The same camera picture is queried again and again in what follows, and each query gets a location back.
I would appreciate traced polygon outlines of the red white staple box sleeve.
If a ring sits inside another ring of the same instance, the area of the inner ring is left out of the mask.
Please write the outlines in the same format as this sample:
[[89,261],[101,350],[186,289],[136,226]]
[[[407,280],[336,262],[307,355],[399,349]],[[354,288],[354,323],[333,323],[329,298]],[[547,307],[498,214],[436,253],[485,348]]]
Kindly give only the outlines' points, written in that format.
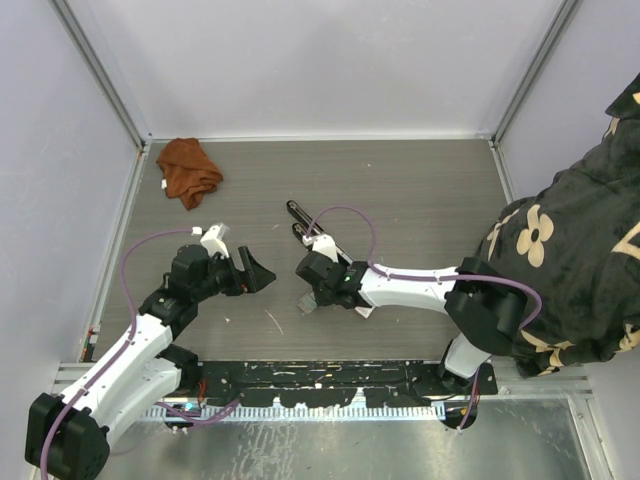
[[373,308],[356,307],[355,311],[363,318],[368,318],[372,314]]

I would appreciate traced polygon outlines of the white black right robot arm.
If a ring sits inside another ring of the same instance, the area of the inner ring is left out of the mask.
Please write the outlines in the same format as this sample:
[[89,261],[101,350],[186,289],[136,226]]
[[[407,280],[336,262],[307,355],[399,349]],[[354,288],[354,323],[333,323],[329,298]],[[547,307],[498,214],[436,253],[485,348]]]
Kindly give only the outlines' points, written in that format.
[[459,267],[395,269],[355,261],[342,264],[308,253],[296,275],[310,287],[316,306],[339,305],[361,312],[387,306],[446,314],[459,330],[447,346],[437,376],[449,393],[468,393],[480,366],[512,352],[524,320],[527,294],[481,260],[466,257]]

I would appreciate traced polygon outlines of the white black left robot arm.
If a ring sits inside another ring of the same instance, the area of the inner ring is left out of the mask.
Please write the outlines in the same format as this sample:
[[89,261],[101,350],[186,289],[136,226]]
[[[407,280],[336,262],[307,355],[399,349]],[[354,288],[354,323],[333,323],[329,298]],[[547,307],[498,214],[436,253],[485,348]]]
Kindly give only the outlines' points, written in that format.
[[61,393],[42,393],[28,410],[25,459],[44,479],[94,479],[112,446],[149,407],[200,384],[198,357],[175,345],[201,302],[253,294],[276,275],[249,249],[242,265],[202,244],[178,249],[161,286],[135,310],[127,330],[103,357]]

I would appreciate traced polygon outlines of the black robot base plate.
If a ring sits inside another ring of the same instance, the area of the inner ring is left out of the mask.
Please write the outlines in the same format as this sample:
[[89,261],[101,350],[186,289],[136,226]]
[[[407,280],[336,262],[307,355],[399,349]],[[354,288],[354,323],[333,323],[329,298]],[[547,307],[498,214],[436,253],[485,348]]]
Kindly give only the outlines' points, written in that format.
[[442,371],[424,360],[205,361],[167,396],[201,397],[210,406],[238,399],[244,407],[270,407],[277,399],[286,408],[319,408],[346,407],[361,392],[376,408],[427,406],[470,392],[470,385],[441,379]]

